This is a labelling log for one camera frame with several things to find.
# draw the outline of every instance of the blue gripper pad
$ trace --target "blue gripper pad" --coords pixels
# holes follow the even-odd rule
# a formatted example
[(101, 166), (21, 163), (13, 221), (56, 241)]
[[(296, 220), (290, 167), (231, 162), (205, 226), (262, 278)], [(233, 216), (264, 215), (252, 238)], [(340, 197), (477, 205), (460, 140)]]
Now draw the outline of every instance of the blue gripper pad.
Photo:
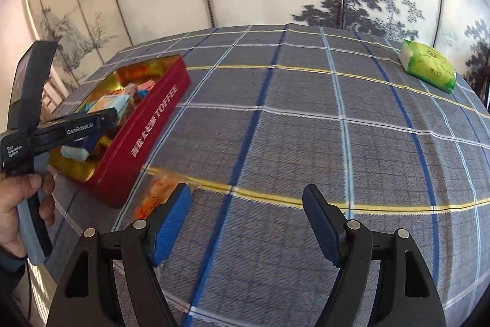
[(180, 191), (178, 198), (173, 202), (171, 209), (165, 216), (155, 235), (155, 249), (151, 254), (151, 262), (154, 265), (167, 259), (172, 252), (180, 229), (184, 224), (190, 208), (190, 189), (187, 185)]
[(342, 264), (341, 240), (345, 238), (343, 224), (347, 222), (335, 205), (330, 205), (316, 185), (303, 190), (303, 209), (317, 238), (323, 256), (335, 267)]

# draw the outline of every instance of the blue stripe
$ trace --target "blue stripe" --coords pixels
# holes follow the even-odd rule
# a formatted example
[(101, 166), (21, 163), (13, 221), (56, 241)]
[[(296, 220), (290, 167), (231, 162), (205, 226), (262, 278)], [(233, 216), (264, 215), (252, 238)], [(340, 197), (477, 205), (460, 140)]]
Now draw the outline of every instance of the blue stripe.
[[(286, 27), (287, 24), (284, 26), (283, 33), (281, 34), (281, 37), (279, 39), (279, 44), (284, 43), (284, 37), (286, 35)], [(275, 66), (277, 64), (277, 60), (279, 58), (279, 52), (281, 50), (281, 46), (278, 46), (274, 52), (273, 58), (270, 62), (270, 66)], [(270, 82), (272, 80), (273, 74), (274, 74), (275, 68), (268, 68), (266, 72), (266, 76), (264, 78), (264, 82), (262, 83), (262, 87), (260, 89), (259, 96), (257, 98), (256, 105), (257, 106), (263, 106), (267, 91), (270, 86)], [(253, 112), (253, 115), (250, 119), (250, 122), (248, 124), (248, 129), (247, 132), (245, 133), (245, 137), (243, 139), (242, 147), (239, 151), (237, 160), (235, 161), (235, 164), (233, 165), (232, 171), (231, 171), (231, 177), (229, 180), (229, 185), (230, 186), (236, 186), (238, 184), (239, 177), (242, 173), (242, 168), (245, 164), (245, 160), (247, 159), (247, 154), (250, 149), (250, 146), (252, 144), (252, 139), (255, 134), (255, 130), (257, 128), (257, 125), (259, 123), (260, 115), (262, 111), (261, 110), (256, 110)], [(224, 228), (224, 222), (226, 220), (226, 215), (228, 214), (228, 211), (231, 206), (231, 201), (233, 197), (231, 193), (228, 193), (225, 195), (223, 202), (221, 203), (220, 211), (218, 213), (218, 216), (216, 218), (216, 222), (213, 228), (213, 233), (211, 235), (211, 239), (209, 240), (208, 246), (206, 248), (206, 251), (203, 255), (201, 265), (199, 267), (199, 272), (198, 272), (198, 278), (196, 279), (196, 284), (194, 286), (194, 291), (192, 293), (192, 296), (190, 297), (190, 305), (191, 306), (198, 306), (199, 300), (201, 298), (202, 292), (204, 290), (204, 287), (206, 285), (206, 280), (209, 276), (209, 272), (211, 270), (212, 264), (214, 257), (216, 256), (216, 251), (217, 251), (217, 246), (220, 241), (221, 235), (223, 233), (223, 228)], [(189, 315), (189, 313), (185, 314), (183, 316), (182, 320), (182, 325), (183, 327), (189, 327), (190, 324), (192, 323), (192, 315)]]
[[(451, 129), (451, 126), (449, 125), (449, 120), (447, 119), (447, 116), (446, 116), (444, 110), (440, 107), (440, 105), (438, 104), (438, 102), (432, 96), (432, 93), (430, 92), (429, 88), (427, 88), (427, 85), (424, 82), (422, 82), (422, 81), (420, 83), (422, 84), (422, 86), (424, 87), (424, 89), (427, 91), (427, 93), (430, 94), (430, 97), (431, 97), (433, 103), (439, 109), (440, 113), (443, 115), (444, 123), (446, 124), (446, 127), (449, 129), (449, 133), (451, 134), (452, 138), (455, 139), (454, 132)], [(482, 248), (482, 245), (481, 245), (481, 232), (480, 232), (480, 219), (478, 217), (478, 206), (477, 206), (477, 199), (476, 199), (476, 197), (477, 197), (476, 190), (475, 190), (475, 187), (474, 187), (473, 182), (471, 180), (471, 176), (470, 176), (470, 173), (469, 173), (468, 165), (466, 164), (465, 156), (462, 153), (462, 150), (461, 150), (461, 147), (460, 147), (459, 143), (457, 141), (455, 141), (454, 144), (456, 145), (456, 148), (457, 148), (458, 153), (460, 155), (462, 166), (465, 169), (466, 178), (468, 179), (468, 183), (469, 183), (469, 186), (471, 187), (471, 192), (473, 194), (473, 201), (475, 202), (474, 209), (475, 209), (475, 220), (476, 220), (476, 238), (477, 238), (477, 241), (478, 241), (478, 249), (477, 249), (478, 256), (477, 256), (477, 263), (476, 263), (475, 286), (473, 288), (473, 294), (471, 295), (471, 302), (470, 302), (470, 305), (469, 305), (469, 308), (468, 308), (468, 313), (467, 313), (467, 315), (469, 315), (471, 313), (471, 311), (473, 310), (473, 303), (475, 301), (476, 289), (478, 287), (478, 278), (480, 276), (481, 248)]]
[[(361, 40), (359, 35), (357, 35), (357, 32), (353, 32), (354, 35), (356, 35), (357, 39)], [(366, 48), (366, 51), (371, 55), (372, 60), (376, 64), (376, 67), (378, 67), (379, 72), (383, 76), (383, 79), (386, 82), (391, 82), (388, 76), (386, 75), (383, 67), (381, 64), (379, 64), (378, 59), (374, 57), (374, 54), (371, 52), (371, 50), (366, 46), (364, 42), (361, 42)], [(414, 129), (412, 122), (410, 121), (410, 117), (408, 117), (407, 111), (405, 110), (405, 107), (403, 106), (400, 97), (398, 96), (398, 93), (396, 92), (396, 89), (390, 85), (391, 93), (393, 93), (393, 96), (395, 98), (396, 104), (398, 105), (401, 113), (403, 114), (403, 118), (405, 119), (405, 122), (407, 126), (411, 129)], [(420, 142), (418, 141), (418, 137), (415, 133), (411, 133), (410, 136), (412, 137), (413, 144), (415, 145), (415, 149), (417, 150), (418, 154), (418, 160), (420, 161), (420, 166), (422, 167), (422, 171), (424, 174), (424, 179), (425, 179), (425, 187), (427, 189), (427, 195), (429, 197), (429, 204), (431, 206), (435, 206), (435, 196), (434, 196), (434, 190), (432, 188), (432, 181), (430, 179), (430, 174), (429, 174), (429, 169), (427, 167), (427, 162), (424, 157), (424, 153), (422, 151), (422, 146), (420, 145)], [(435, 286), (437, 287), (437, 283), (439, 281), (439, 226), (437, 222), (437, 215), (436, 214), (431, 214), (431, 222), (432, 222), (432, 241), (434, 243), (434, 265), (432, 267), (432, 279), (434, 280)]]
[(188, 50), (187, 50), (187, 52), (185, 52), (185, 53), (182, 55), (182, 57), (183, 57), (183, 58), (184, 58), (184, 57), (186, 57), (186, 56), (189, 54), (189, 52), (193, 51), (193, 50), (194, 50), (194, 48), (195, 48), (196, 46), (199, 46), (200, 44), (202, 44), (202, 42), (204, 42), (204, 41), (205, 41), (207, 38), (209, 38), (209, 37), (210, 37), (212, 34), (214, 34), (216, 31), (217, 31), (217, 28), (215, 28), (213, 32), (210, 32), (210, 33), (209, 33), (207, 36), (205, 36), (203, 39), (201, 39), (201, 40), (200, 40), (200, 41), (199, 41), (197, 44), (195, 44), (195, 45), (194, 45), (192, 48), (188, 49)]

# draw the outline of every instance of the green tissue package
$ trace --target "green tissue package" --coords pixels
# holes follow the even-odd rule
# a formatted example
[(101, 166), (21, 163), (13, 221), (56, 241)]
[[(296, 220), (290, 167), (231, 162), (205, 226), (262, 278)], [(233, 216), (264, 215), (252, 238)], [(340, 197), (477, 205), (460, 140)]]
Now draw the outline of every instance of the green tissue package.
[(456, 72), (451, 63), (433, 47), (405, 40), (400, 53), (405, 71), (451, 94)]

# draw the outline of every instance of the hand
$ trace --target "hand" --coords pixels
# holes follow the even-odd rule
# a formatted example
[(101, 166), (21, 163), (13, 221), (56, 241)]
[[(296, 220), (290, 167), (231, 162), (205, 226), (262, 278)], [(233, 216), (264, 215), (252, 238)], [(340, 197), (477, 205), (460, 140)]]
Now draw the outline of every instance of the hand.
[(26, 251), (19, 233), (19, 215), (16, 206), (23, 199), (32, 197), (42, 186), (46, 198), (39, 207), (39, 215), (46, 226), (55, 224), (55, 200), (51, 195), (55, 189), (53, 175), (47, 173), (44, 179), (32, 174), (6, 178), (0, 173), (0, 246), (8, 253), (24, 258)]

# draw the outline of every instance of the plaid tablecloth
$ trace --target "plaid tablecloth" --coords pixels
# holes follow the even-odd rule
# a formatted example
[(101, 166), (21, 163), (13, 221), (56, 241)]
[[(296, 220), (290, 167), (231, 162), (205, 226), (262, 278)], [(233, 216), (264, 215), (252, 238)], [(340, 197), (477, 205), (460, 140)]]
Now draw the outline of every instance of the plaid tablecloth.
[[(57, 176), (57, 280), (88, 227), (124, 228), (152, 175), (201, 179), (162, 289), (184, 326), (313, 326), (337, 270), (301, 208), (302, 189), (371, 230), (404, 227), (432, 272), (449, 327), (490, 281), (490, 115), (461, 76), (453, 95), (406, 74), (401, 44), (368, 34), (243, 26), (124, 49), (62, 107), (72, 112), (114, 69), (180, 53), (192, 84), (162, 131), (131, 197), (112, 210)], [(357, 324), (366, 325), (379, 265), (371, 263)], [(132, 313), (123, 268), (119, 300)]]

